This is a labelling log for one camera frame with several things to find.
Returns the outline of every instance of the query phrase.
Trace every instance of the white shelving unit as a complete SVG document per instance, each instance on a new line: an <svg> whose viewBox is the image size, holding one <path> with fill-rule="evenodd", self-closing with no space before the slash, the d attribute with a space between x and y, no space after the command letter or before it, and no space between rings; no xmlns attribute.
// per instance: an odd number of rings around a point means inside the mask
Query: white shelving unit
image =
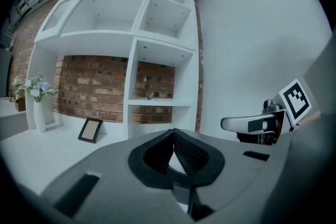
<svg viewBox="0 0 336 224"><path fill-rule="evenodd" d="M162 130L168 126L195 130L198 38L194 0L59 0L35 38L27 76L43 70L52 82L57 57L65 55L129 58L124 92L125 137L136 135L135 105L173 107L172 124L147 124L148 132L160 126ZM175 67L173 99L149 101L135 97L139 61ZM33 101L27 98L26 106L28 125L33 129ZM51 100L46 100L50 120L51 108Z"/></svg>

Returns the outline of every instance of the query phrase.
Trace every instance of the black and white fiducial marker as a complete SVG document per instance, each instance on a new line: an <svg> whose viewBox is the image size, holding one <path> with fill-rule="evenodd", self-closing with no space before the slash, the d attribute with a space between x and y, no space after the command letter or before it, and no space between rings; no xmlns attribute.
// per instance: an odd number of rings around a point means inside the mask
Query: black and white fiducial marker
<svg viewBox="0 0 336 224"><path fill-rule="evenodd" d="M300 121L311 109L311 103L297 79L283 88L279 94L293 124Z"/></svg>

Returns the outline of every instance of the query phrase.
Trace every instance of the plant pot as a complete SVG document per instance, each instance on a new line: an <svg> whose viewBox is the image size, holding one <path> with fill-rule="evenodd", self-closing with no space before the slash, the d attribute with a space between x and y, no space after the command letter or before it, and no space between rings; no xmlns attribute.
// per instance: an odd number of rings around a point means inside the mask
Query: plant pot
<svg viewBox="0 0 336 224"><path fill-rule="evenodd" d="M46 121L43 114L42 103L34 102L34 121L38 132L43 133L46 130Z"/></svg>
<svg viewBox="0 0 336 224"><path fill-rule="evenodd" d="M15 101L15 108L18 112L26 111L26 100L24 98L20 98Z"/></svg>

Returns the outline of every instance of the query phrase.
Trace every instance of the flower vase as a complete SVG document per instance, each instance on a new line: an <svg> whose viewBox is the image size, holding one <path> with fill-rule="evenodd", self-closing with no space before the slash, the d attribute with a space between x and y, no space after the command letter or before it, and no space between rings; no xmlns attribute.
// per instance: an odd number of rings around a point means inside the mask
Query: flower vase
<svg viewBox="0 0 336 224"><path fill-rule="evenodd" d="M46 130L46 121L41 102L34 102L34 121L38 132L43 133Z"/></svg>

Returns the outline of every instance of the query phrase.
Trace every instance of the potted plant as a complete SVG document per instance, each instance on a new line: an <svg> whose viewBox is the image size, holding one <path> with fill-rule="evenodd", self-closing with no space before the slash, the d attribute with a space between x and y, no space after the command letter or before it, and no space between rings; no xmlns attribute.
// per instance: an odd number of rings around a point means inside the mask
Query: potted plant
<svg viewBox="0 0 336 224"><path fill-rule="evenodd" d="M50 84L45 80L43 75L39 73L36 77L28 79L25 84L17 83L17 89L25 90L34 97L34 121L36 129L42 133L46 130L46 122L42 109L42 99L44 96L56 96L57 90L52 89Z"/></svg>
<svg viewBox="0 0 336 224"><path fill-rule="evenodd" d="M24 96L25 86L19 80L15 78L13 83L13 90L15 94L15 108L18 112L26 110L26 98Z"/></svg>

